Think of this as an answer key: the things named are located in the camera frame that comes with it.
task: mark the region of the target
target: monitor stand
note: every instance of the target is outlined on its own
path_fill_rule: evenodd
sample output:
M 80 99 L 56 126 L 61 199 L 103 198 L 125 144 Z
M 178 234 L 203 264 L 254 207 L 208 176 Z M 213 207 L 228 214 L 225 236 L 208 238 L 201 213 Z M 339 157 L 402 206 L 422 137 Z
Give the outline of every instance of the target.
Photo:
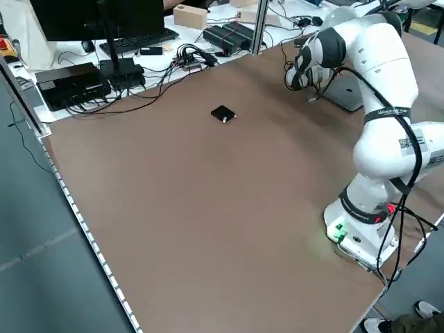
M 354 76 L 336 78 L 323 94 L 323 98 L 349 113 L 356 112 L 363 106 L 361 90 Z
M 106 41 L 110 47 L 111 60 L 100 61 L 100 72 L 105 79 L 111 82 L 114 90 L 123 91 L 138 85 L 145 86 L 144 69 L 140 65 L 135 65 L 132 58 L 119 59 L 116 52 L 116 44 L 112 36 L 112 24 L 108 15 L 106 5 L 107 0 L 96 0 L 97 8 L 103 27 L 105 29 Z

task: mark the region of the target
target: red button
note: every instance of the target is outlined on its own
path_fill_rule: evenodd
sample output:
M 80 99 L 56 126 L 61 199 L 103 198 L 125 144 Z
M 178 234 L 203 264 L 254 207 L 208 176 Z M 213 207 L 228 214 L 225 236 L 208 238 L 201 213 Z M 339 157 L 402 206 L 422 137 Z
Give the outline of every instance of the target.
M 387 205 L 387 209 L 388 209 L 389 214 L 393 214 L 396 211 L 395 205 L 392 205 L 391 203 L 389 203 Z
M 0 39 L 0 49 L 6 50 L 8 48 L 8 45 L 6 45 L 5 40 L 2 38 Z

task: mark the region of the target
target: computer monitor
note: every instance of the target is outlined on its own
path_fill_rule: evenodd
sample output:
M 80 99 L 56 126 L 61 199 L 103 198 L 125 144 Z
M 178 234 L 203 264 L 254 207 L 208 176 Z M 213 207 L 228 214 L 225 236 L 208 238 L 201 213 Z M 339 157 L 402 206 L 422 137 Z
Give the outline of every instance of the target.
M 114 38 L 159 35 L 164 29 L 163 0 L 31 0 L 47 40 L 106 38 L 111 60 L 100 72 L 115 89 L 144 85 L 144 70 L 132 58 L 119 59 Z
M 104 18 L 96 0 L 31 0 L 47 40 L 104 40 Z M 162 0 L 105 0 L 114 38 L 159 35 L 164 29 Z

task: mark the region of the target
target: white desk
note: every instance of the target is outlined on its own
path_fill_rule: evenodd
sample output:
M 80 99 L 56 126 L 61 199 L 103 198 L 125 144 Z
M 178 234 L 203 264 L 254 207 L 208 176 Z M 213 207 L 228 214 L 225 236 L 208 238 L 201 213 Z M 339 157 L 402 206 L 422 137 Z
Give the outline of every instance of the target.
M 274 11 L 278 12 L 279 14 L 284 14 L 284 11 L 282 7 L 276 2 L 270 3 L 270 8 L 272 8 Z M 328 2 L 322 2 L 320 7 L 316 7 L 315 5 L 312 5 L 304 0 L 290 0 L 286 1 L 284 4 L 285 11 L 287 13 L 287 17 L 294 16 L 294 15 L 310 15 L 310 16 L 319 16 L 322 19 L 324 19 L 333 9 L 336 8 L 335 5 L 328 3 Z M 213 20 L 221 20 L 221 19 L 229 19 L 233 18 L 237 11 L 250 11 L 250 12 L 256 12 L 257 5 L 251 5 L 246 6 L 243 8 L 235 8 L 229 4 L 227 5 L 221 5 L 221 6 L 215 6 L 210 8 L 210 13 L 208 14 L 208 25 L 212 24 L 218 24 L 222 25 L 226 23 L 227 21 L 223 20 L 220 23 L 214 22 Z M 281 25 L 284 28 L 287 28 L 288 30 L 285 30 L 284 28 L 274 28 L 274 27 L 266 27 L 266 31 L 271 35 L 274 41 L 274 45 L 277 45 L 282 40 L 286 40 L 292 37 L 297 37 L 300 34 L 300 31 L 295 29 L 292 30 L 292 23 L 286 20 L 285 18 L 280 18 Z M 254 24 L 246 24 L 247 26 L 254 28 Z M 202 33 L 200 30 L 192 29 L 192 28 L 186 28 L 184 26 L 176 26 L 173 22 L 173 16 L 165 17 L 165 26 L 167 28 L 170 28 L 174 31 L 176 31 L 179 34 L 179 38 L 176 38 L 175 40 L 171 40 L 168 42 L 165 42 L 162 44 L 164 49 L 166 50 L 164 52 L 164 55 L 143 55 L 143 56 L 135 56 L 134 61 L 136 64 L 140 64 L 143 67 L 147 67 L 154 70 L 161 70 L 168 67 L 170 62 L 172 61 L 172 58 L 176 54 L 176 49 L 184 43 L 192 43 L 196 46 L 200 47 L 201 49 L 208 49 L 213 47 L 210 43 L 206 42 L 202 37 L 200 37 L 199 41 L 197 43 L 194 43 L 196 39 L 199 37 L 199 35 Z M 317 28 L 314 26 L 308 26 L 305 29 L 305 33 L 312 33 L 316 31 Z M 265 33 L 264 34 L 264 41 L 267 43 L 267 45 L 271 46 L 271 39 L 270 36 Z M 64 52 L 64 51 L 71 51 L 78 55 L 85 55 L 85 52 L 82 49 L 82 46 L 80 45 L 80 42 L 59 42 L 57 45 L 57 52 L 54 57 L 53 61 L 53 68 L 60 68 L 60 67 L 68 67 L 72 66 L 72 63 L 75 65 L 86 63 L 86 62 L 92 62 L 94 64 L 97 64 L 98 59 L 99 60 L 105 60 L 109 59 L 109 57 L 99 48 L 99 44 L 105 42 L 105 40 L 97 40 L 96 41 L 96 53 L 91 53 L 86 56 L 78 57 L 77 55 L 74 55 L 72 53 L 65 53 L 62 55 L 62 60 L 60 65 L 58 64 L 58 56 Z M 228 62 L 231 60 L 234 60 L 236 58 L 239 58 L 241 56 L 244 56 L 248 54 L 247 51 L 242 51 L 238 55 L 234 55 L 229 58 L 219 58 L 220 63 Z M 11 70 L 15 76 L 22 76 L 24 78 L 32 78 L 35 82 L 35 72 L 27 72 L 24 68 L 21 69 L 14 69 L 11 67 Z M 175 80 L 178 78 L 181 78 L 185 76 L 187 72 L 179 70 L 173 75 L 171 75 L 171 80 Z M 146 86 L 149 87 L 150 85 L 154 85 L 157 82 L 159 82 L 159 73 L 154 73 L 150 71 L 145 71 L 146 76 Z M 132 89 L 133 92 L 140 92 L 142 91 L 142 88 L 139 89 Z M 36 113 L 38 114 L 39 118 L 42 121 L 45 122 L 52 122 L 58 119 L 62 119 L 65 117 L 69 117 L 70 114 L 66 110 L 60 110 L 57 112 L 50 112 L 47 110 L 47 108 L 39 108 L 39 110 L 36 110 Z

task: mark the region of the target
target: black box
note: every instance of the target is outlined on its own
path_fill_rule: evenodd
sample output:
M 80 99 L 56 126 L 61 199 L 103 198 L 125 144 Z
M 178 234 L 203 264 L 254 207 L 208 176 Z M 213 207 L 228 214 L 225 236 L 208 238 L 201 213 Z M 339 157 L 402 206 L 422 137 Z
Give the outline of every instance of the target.
M 235 31 L 222 26 L 212 26 L 203 31 L 203 39 L 230 53 L 250 48 L 250 41 Z
M 37 86 L 51 111 L 102 99 L 111 92 L 92 62 L 36 73 Z

